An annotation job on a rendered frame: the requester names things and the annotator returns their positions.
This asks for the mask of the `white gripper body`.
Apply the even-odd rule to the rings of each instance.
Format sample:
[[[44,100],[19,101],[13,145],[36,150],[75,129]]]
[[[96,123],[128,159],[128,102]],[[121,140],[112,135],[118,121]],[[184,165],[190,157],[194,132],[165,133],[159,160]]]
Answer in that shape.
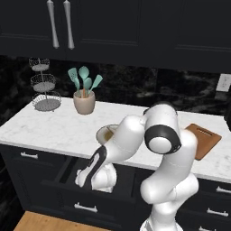
[[[92,179],[92,190],[111,193],[116,185],[116,168],[112,163],[104,166]]]

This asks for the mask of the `open black drawer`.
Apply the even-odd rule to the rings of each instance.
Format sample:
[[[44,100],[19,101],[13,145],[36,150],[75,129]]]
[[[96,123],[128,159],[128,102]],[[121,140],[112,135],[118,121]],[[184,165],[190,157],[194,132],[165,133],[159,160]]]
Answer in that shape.
[[[81,206],[113,207],[133,202],[134,168],[115,164],[116,184],[111,193],[85,190],[75,184],[77,170],[81,170],[88,159],[69,157],[54,180],[43,180],[42,185],[53,187],[61,193],[65,205],[79,203]]]

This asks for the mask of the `black lower drawer front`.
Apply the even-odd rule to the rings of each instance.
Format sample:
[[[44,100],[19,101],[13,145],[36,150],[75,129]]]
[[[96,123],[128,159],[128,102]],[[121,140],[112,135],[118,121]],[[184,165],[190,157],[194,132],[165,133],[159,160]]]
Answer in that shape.
[[[42,199],[42,206],[34,205],[31,211],[64,218],[86,225],[102,227],[111,231],[139,231],[146,219],[149,206],[144,206],[134,198],[133,202],[114,205],[113,207],[99,207],[93,213],[84,209],[76,209],[73,205],[65,205],[60,192],[50,199]]]

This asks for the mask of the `brown wooden cutting board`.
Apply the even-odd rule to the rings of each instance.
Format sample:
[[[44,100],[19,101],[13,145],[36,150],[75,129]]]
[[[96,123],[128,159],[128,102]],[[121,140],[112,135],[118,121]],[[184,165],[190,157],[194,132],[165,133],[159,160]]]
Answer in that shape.
[[[197,161],[202,160],[222,139],[221,135],[213,133],[196,124],[190,124],[186,129],[194,133],[198,139],[198,147],[195,156]]]

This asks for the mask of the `beige utensil pot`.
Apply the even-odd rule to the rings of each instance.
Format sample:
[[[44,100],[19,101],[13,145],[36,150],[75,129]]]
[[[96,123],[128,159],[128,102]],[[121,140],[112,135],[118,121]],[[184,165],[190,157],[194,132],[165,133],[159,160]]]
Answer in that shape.
[[[81,115],[89,115],[94,111],[96,97],[93,91],[90,92],[88,97],[79,97],[78,92],[73,94],[74,106],[77,112]]]

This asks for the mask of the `small teal spoon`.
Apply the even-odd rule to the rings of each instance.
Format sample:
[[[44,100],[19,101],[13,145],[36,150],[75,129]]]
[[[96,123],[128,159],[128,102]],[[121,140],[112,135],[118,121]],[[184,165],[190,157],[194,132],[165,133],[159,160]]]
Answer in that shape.
[[[92,79],[86,78],[84,80],[85,97],[88,96],[88,90],[90,89],[91,85],[92,85]]]

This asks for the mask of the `teal flat spatula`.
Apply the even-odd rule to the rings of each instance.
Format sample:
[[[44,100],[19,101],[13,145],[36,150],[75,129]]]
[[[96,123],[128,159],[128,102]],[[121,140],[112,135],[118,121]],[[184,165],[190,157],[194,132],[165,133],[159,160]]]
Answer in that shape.
[[[96,88],[98,86],[98,84],[102,81],[103,77],[101,75],[97,75],[92,86],[91,86],[91,89],[90,91],[92,91],[93,88]]]

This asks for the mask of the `teal slotted spatula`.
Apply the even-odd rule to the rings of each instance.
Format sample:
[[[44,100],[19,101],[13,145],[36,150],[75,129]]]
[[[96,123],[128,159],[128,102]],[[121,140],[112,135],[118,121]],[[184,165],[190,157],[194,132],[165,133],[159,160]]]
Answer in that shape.
[[[77,69],[76,68],[69,69],[68,74],[69,74],[71,81],[75,84],[77,90],[79,90],[80,84],[79,84]]]

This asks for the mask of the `black upper cupboard door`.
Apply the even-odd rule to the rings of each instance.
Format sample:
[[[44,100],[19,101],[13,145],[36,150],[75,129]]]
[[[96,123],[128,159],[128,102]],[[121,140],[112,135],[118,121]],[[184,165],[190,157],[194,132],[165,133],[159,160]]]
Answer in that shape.
[[[142,0],[143,61],[231,73],[231,0]]]
[[[66,59],[74,61],[136,65],[138,61],[141,0],[69,0],[75,48]]]
[[[47,0],[0,0],[0,55],[61,60],[60,0],[54,3],[54,18],[60,47],[52,43]]]

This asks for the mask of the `white wall socket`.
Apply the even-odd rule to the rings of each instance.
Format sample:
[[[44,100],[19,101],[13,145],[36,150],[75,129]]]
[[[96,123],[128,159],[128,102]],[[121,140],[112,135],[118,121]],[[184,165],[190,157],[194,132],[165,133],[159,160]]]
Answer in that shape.
[[[227,92],[231,87],[231,74],[221,74],[216,91]]]

